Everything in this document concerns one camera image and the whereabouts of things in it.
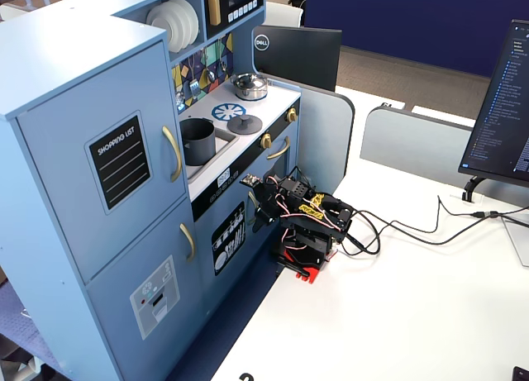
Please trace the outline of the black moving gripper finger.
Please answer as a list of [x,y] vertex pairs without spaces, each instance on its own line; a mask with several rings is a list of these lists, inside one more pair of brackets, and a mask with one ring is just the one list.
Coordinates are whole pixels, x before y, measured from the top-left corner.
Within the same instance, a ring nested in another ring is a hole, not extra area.
[[255,210],[255,222],[252,231],[257,233],[263,226],[269,226],[274,223],[276,217],[269,209],[259,207]]

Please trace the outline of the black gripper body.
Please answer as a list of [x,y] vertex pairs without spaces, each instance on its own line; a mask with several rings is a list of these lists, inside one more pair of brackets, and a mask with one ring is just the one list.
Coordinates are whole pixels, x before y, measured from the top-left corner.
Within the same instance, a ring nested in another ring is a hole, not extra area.
[[286,205],[285,193],[280,187],[282,181],[283,180],[279,177],[265,177],[255,186],[255,191],[266,191],[269,195],[269,211],[272,212],[275,217],[290,213]]

